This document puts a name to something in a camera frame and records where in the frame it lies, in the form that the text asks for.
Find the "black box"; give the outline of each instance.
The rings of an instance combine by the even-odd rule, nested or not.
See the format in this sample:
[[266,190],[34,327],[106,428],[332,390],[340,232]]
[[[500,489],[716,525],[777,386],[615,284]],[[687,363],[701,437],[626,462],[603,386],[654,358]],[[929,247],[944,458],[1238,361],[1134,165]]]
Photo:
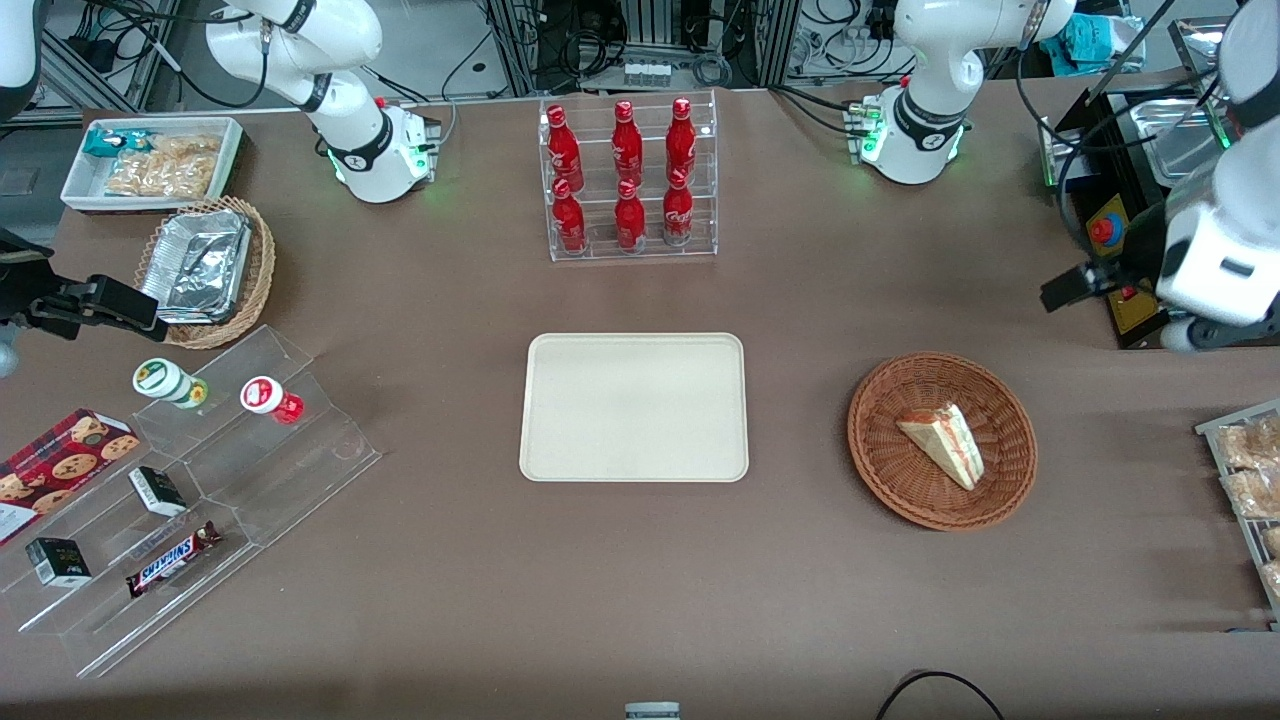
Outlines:
[[93,579],[76,541],[36,538],[27,543],[27,557],[42,585],[78,588]]
[[146,465],[129,470],[129,482],[138,491],[142,505],[152,512],[174,518],[187,511],[187,501],[182,498],[169,475]]

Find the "acrylic bottle rack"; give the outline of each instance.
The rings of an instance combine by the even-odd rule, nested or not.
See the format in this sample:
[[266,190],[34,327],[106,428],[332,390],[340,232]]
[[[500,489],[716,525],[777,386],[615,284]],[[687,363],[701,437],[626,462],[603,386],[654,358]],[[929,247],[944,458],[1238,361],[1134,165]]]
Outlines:
[[[694,143],[694,173],[689,191],[694,196],[691,240],[682,247],[672,247],[662,240],[662,197],[667,192],[667,128],[671,126],[671,104],[677,97],[687,97],[692,105],[691,119],[696,131]],[[618,174],[613,165],[613,106],[599,106],[594,96],[566,96],[543,100],[539,109],[538,150],[541,156],[543,201],[547,206],[547,237],[552,260],[604,260],[680,258],[689,255],[714,255],[719,249],[719,218],[717,197],[716,96],[712,92],[654,92],[628,96],[634,105],[636,127],[644,138],[644,182],[640,201],[645,208],[648,241],[644,252],[627,255],[618,247],[613,206],[618,199]],[[547,108],[561,105],[570,129],[577,136],[582,156],[585,184],[576,193],[586,220],[586,252],[570,255],[561,245],[552,218],[552,181],[556,178],[547,142],[550,126]]]
[[[193,410],[152,402],[133,416],[145,445],[92,480],[65,507],[0,548],[0,594],[19,629],[60,637],[81,678],[100,676],[315,511],[381,457],[333,406],[311,357],[262,325],[193,374],[209,398]],[[255,375],[280,380],[306,404],[282,425],[239,404]],[[129,470],[161,469],[187,500],[177,518],[148,512]],[[124,578],[206,521],[223,541],[177,574],[131,598]],[[93,579],[78,588],[40,584],[26,544],[70,538]]]

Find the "red emergency stop button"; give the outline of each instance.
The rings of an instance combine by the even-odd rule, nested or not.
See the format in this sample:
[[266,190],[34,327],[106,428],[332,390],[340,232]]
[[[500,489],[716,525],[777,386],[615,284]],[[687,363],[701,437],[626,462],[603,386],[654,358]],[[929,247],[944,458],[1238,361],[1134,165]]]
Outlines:
[[1115,234],[1115,232],[1116,232],[1115,223],[1112,223],[1110,218],[1100,218],[1097,220],[1093,220],[1093,223],[1089,225],[1089,238],[1093,240],[1093,242],[1097,242],[1098,245],[1102,245],[1106,241],[1111,240],[1111,236]]

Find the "coca-cola bottle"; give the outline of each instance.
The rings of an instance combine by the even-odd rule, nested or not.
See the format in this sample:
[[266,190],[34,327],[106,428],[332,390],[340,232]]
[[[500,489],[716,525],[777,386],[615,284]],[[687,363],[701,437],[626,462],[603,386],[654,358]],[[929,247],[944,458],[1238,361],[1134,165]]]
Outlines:
[[552,220],[556,224],[556,234],[561,238],[561,246],[570,255],[586,252],[586,222],[582,219],[582,206],[573,197],[572,188],[564,178],[556,178],[552,183]]
[[698,131],[694,122],[689,119],[692,114],[692,104],[687,97],[677,97],[671,104],[671,127],[667,128],[667,177],[671,170],[684,170],[685,177],[694,174],[694,141],[698,140]]
[[644,174],[644,138],[640,137],[640,128],[636,127],[635,110],[628,100],[620,100],[613,106],[613,165],[618,169],[620,179],[641,183]]
[[618,181],[618,204],[613,208],[618,225],[618,247],[627,255],[644,251],[644,205],[636,197],[635,181]]
[[582,155],[577,149],[577,137],[568,129],[564,120],[564,108],[552,105],[547,109],[547,123],[552,126],[552,135],[547,141],[547,150],[552,155],[552,169],[556,177],[568,181],[571,192],[582,190]]
[[689,177],[681,169],[668,176],[667,195],[662,197],[662,240],[672,247],[689,245],[692,229],[694,195],[689,192]]

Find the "snickers bar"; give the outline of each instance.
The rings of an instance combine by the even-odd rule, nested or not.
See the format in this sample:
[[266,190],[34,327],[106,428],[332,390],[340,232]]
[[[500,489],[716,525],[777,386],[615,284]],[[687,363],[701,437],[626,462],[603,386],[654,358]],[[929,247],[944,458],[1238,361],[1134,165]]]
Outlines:
[[212,520],[205,523],[205,527],[197,529],[195,533],[191,533],[175,547],[160,557],[156,557],[156,560],[151,565],[143,568],[141,573],[125,578],[124,582],[129,585],[129,594],[133,597],[142,596],[142,593],[150,591],[152,585],[169,578],[177,573],[179,568],[195,560],[196,556],[218,544],[221,539],[223,536],[218,534],[218,530],[214,529]]

